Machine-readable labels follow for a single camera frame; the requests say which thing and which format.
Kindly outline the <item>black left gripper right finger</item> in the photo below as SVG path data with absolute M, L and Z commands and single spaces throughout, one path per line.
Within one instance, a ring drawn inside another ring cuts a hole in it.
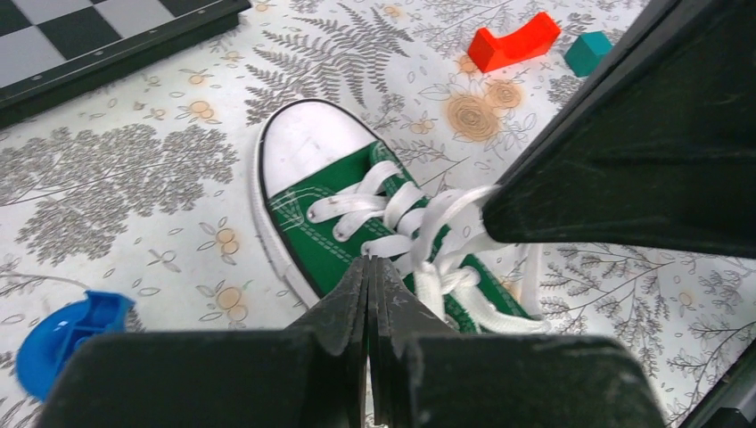
M 387 259 L 368 261 L 374 418 L 390 427 L 661 427 L 639 364 L 614 340 L 462 334 Z

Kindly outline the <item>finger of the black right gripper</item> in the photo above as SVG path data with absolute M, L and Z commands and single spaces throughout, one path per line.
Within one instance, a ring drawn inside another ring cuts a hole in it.
M 652 1 L 482 211 L 501 243 L 755 255 L 755 4 Z

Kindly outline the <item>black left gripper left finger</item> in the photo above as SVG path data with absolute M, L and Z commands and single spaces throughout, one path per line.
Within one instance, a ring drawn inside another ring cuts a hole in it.
M 367 258 L 283 330 L 106 333 L 74 352 L 40 427 L 360 427 Z

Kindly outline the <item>green canvas sneaker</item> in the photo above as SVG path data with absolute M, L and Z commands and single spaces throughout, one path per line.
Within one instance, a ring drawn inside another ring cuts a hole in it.
M 320 99 L 278 109 L 251 161 L 251 203 L 276 274 L 307 305 L 358 257 L 388 259 L 431 316 L 462 333 L 547 333 L 481 262 L 499 243 L 461 235 L 452 219 L 496 185 L 427 194 L 361 119 Z

